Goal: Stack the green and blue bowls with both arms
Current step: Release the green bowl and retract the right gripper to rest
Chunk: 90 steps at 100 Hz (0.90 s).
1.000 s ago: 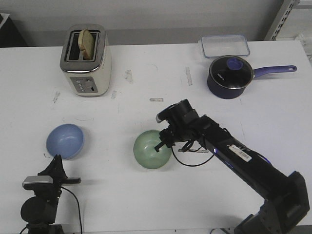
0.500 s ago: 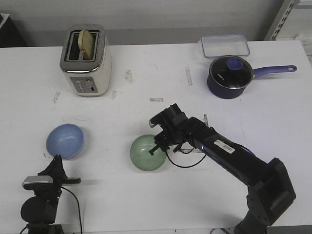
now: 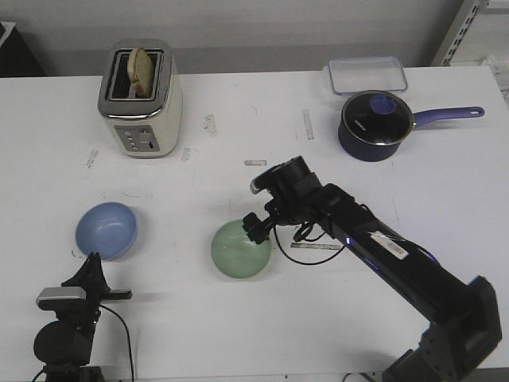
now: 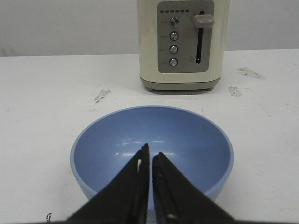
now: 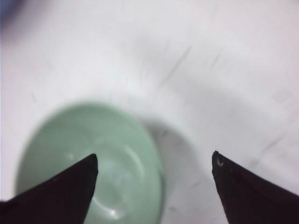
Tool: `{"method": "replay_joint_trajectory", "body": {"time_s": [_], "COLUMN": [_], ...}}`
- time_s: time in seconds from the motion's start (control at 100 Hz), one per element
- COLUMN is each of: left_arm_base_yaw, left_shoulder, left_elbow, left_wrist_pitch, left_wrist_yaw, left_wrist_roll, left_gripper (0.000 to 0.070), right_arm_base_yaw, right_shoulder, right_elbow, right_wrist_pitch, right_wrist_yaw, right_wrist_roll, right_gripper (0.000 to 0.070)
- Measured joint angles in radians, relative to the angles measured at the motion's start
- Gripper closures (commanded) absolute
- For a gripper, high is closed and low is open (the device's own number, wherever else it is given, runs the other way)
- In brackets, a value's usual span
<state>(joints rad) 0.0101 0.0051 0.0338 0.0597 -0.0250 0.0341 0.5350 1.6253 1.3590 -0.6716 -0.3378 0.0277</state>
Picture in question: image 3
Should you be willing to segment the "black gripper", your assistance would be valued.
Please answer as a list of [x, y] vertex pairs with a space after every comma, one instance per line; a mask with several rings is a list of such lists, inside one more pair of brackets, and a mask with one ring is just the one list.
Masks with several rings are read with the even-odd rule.
[[322, 187], [315, 173], [309, 170], [302, 156], [279, 165], [282, 166], [279, 173], [281, 190], [270, 193], [273, 199], [265, 206], [269, 216], [260, 220], [254, 212], [250, 212], [243, 218], [243, 229], [257, 244], [267, 240], [270, 231], [277, 225], [318, 222], [317, 210], [308, 201], [308, 197]]
[[66, 302], [61, 311], [62, 318], [99, 318], [102, 302], [129, 300], [133, 297], [131, 289], [111, 289], [103, 276], [102, 258], [98, 252], [91, 252], [77, 275], [61, 283], [64, 288], [79, 287], [85, 297], [77, 302]]

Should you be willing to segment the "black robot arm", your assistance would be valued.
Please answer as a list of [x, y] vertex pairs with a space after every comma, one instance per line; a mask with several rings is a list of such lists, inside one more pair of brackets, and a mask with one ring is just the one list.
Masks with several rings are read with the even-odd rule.
[[46, 381], [104, 381], [99, 366], [90, 366], [95, 327], [105, 301], [132, 298], [132, 291], [112, 290], [105, 279], [100, 254], [92, 252], [81, 268], [60, 286], [46, 287], [37, 296], [39, 309], [52, 311], [56, 320], [45, 325], [33, 343], [44, 366]]
[[482, 276], [465, 284], [418, 244], [405, 239], [334, 184], [322, 185], [303, 157], [273, 166], [250, 184], [267, 190], [269, 216], [243, 219], [248, 237], [265, 241], [276, 226], [299, 226], [300, 241], [313, 225], [367, 264], [428, 321], [419, 346], [383, 372], [385, 381], [460, 381], [502, 339], [495, 289]]

